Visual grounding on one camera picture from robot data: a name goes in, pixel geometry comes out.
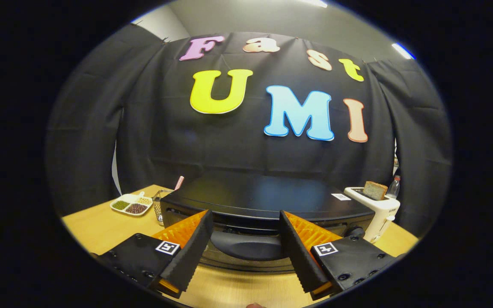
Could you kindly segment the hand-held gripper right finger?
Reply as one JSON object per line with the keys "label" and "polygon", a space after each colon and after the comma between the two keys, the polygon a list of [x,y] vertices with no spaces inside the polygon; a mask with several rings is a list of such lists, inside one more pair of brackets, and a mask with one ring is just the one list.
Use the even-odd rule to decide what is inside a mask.
{"label": "hand-held gripper right finger", "polygon": [[297,278],[313,300],[344,292],[385,271],[395,261],[365,240],[361,228],[339,236],[282,210],[279,231]]}

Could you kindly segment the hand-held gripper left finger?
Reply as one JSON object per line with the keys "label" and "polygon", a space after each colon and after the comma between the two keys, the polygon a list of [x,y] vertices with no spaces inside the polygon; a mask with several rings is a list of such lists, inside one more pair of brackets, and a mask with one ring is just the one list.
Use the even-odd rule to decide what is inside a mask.
{"label": "hand-held gripper left finger", "polygon": [[97,255],[97,262],[141,287],[180,298],[213,233],[208,209],[151,236],[137,233]]}

